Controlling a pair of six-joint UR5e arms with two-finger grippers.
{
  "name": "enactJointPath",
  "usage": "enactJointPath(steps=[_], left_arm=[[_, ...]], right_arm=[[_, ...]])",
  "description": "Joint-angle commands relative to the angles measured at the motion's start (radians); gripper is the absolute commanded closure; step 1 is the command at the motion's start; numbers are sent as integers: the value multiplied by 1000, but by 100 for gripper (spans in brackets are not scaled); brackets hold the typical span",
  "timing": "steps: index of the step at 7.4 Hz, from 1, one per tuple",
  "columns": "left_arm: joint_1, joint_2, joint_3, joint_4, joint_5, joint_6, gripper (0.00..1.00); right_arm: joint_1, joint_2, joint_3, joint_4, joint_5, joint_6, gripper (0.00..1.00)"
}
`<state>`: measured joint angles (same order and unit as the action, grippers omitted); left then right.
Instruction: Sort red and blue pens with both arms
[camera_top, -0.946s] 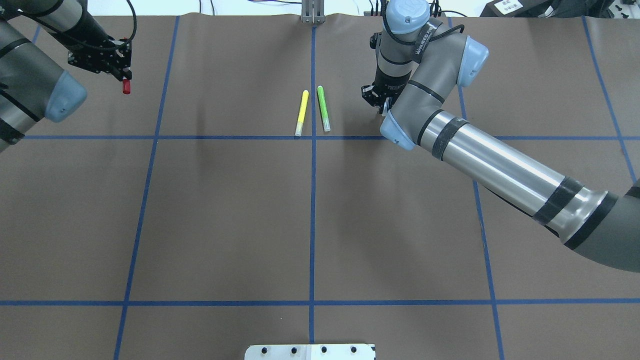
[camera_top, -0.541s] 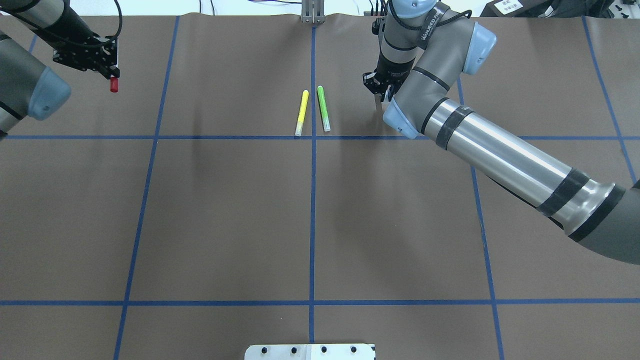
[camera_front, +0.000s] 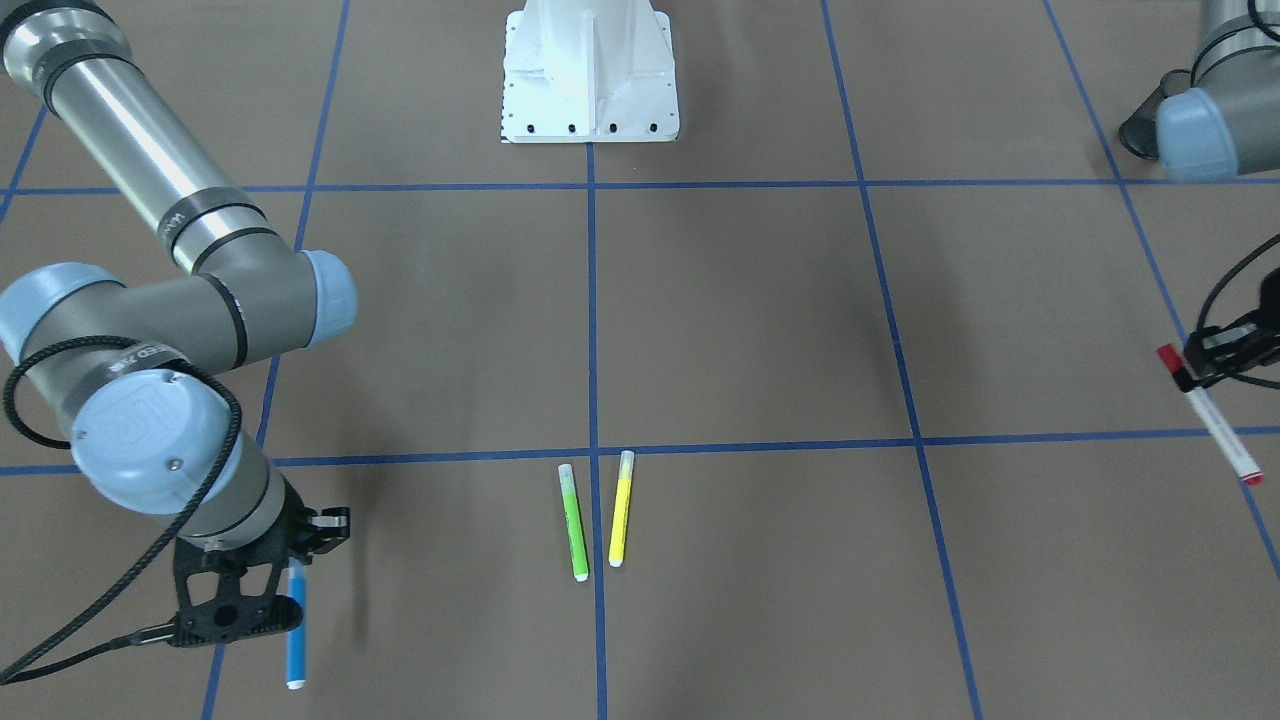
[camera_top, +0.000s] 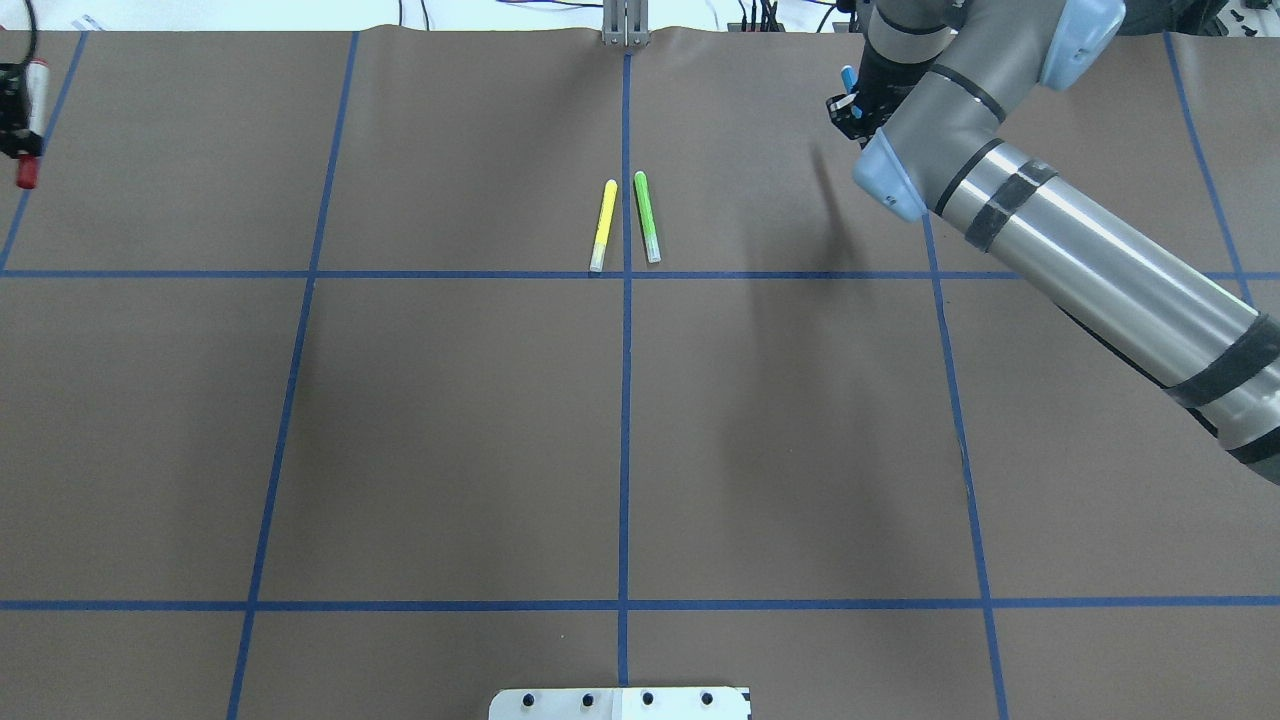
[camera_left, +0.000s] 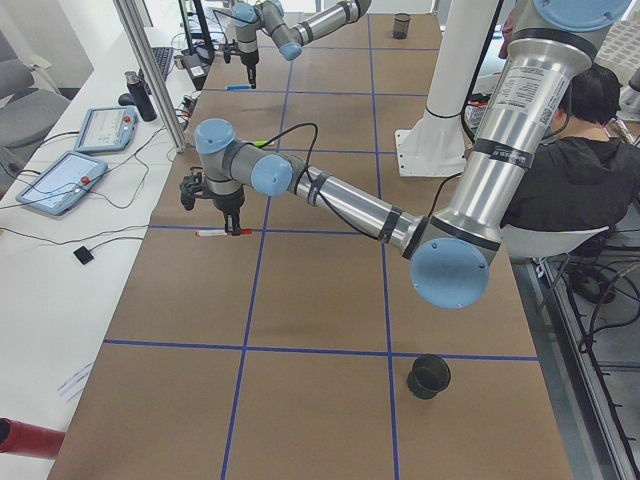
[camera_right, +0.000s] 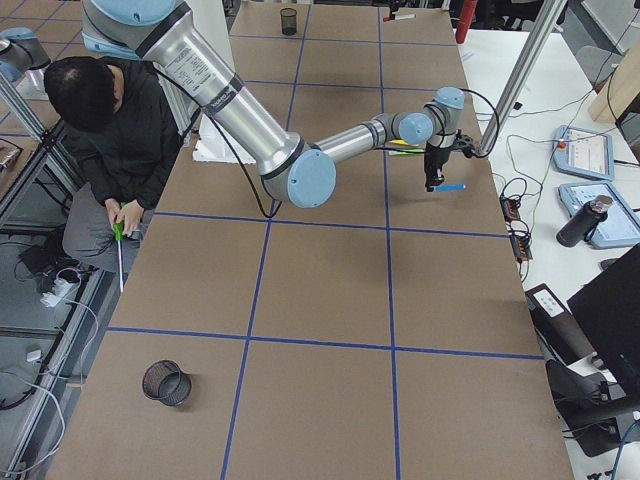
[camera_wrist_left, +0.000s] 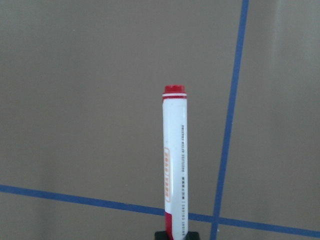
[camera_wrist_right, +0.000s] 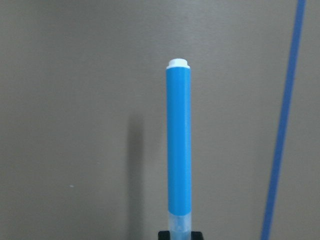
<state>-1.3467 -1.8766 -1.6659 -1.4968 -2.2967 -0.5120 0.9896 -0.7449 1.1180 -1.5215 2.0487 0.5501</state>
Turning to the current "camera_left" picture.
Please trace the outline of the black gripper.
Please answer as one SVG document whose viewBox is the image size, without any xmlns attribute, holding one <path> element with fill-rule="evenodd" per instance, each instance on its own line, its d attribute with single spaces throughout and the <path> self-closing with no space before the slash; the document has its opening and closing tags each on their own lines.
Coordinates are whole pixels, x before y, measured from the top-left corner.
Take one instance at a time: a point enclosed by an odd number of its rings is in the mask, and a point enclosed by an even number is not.
<svg viewBox="0 0 640 480">
<path fill-rule="evenodd" d="M 231 236 L 241 234 L 240 210 L 245 201 L 242 185 L 231 186 L 229 193 L 221 193 L 209 185 L 202 171 L 190 171 L 183 177 L 179 189 L 180 201 L 185 210 L 193 210 L 196 200 L 211 200 L 223 213 L 225 233 Z"/>
<path fill-rule="evenodd" d="M 236 36 L 236 40 L 224 43 L 222 47 L 223 60 L 229 64 L 233 55 L 239 56 L 241 63 L 246 67 L 250 88 L 256 89 L 256 65 L 259 63 L 256 31 L 254 29 L 237 29 Z"/>
</svg>

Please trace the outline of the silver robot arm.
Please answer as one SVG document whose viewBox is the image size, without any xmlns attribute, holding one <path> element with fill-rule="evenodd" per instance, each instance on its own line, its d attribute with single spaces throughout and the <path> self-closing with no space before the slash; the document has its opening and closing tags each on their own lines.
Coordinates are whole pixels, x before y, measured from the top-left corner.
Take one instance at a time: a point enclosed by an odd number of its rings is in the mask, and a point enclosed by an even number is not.
<svg viewBox="0 0 640 480">
<path fill-rule="evenodd" d="M 412 285 L 425 301 L 445 309 L 474 303 L 488 284 L 506 225 L 543 216 L 546 229 L 576 228 L 577 201 L 558 200 L 555 193 L 566 173 L 591 167 L 594 157 L 575 138 L 559 139 L 555 117 L 577 113 L 579 81 L 594 69 L 598 49 L 626 3 L 518 2 L 506 63 L 477 130 L 468 134 L 466 103 L 483 53 L 479 31 L 499 8 L 496 1 L 456 2 L 432 56 L 392 47 L 374 22 L 369 42 L 373 104 L 356 102 L 336 110 L 336 138 L 372 147 L 379 130 L 375 116 L 405 106 L 409 79 L 429 74 L 422 118 L 391 140 L 399 177 L 410 183 L 394 194 L 421 203 L 425 197 L 415 186 L 418 179 L 452 176 L 456 185 L 446 206 L 414 215 L 291 150 L 278 153 L 268 144 L 241 139 L 220 118 L 195 129 L 199 163 L 181 183 L 183 206 L 211 201 L 224 216 L 225 232 L 237 235 L 246 189 L 267 197 L 292 194 L 397 248 L 409 260 Z"/>
<path fill-rule="evenodd" d="M 321 39 L 347 24 L 358 22 L 368 11 L 370 1 L 338 1 L 330 8 L 316 13 L 295 26 L 284 19 L 280 1 L 261 1 L 255 5 L 246 2 L 236 4 L 231 10 L 236 31 L 236 45 L 241 63 L 247 71 L 250 89 L 257 88 L 259 48 L 257 32 L 265 30 L 281 56 L 293 61 L 302 53 L 302 48 Z"/>
</svg>

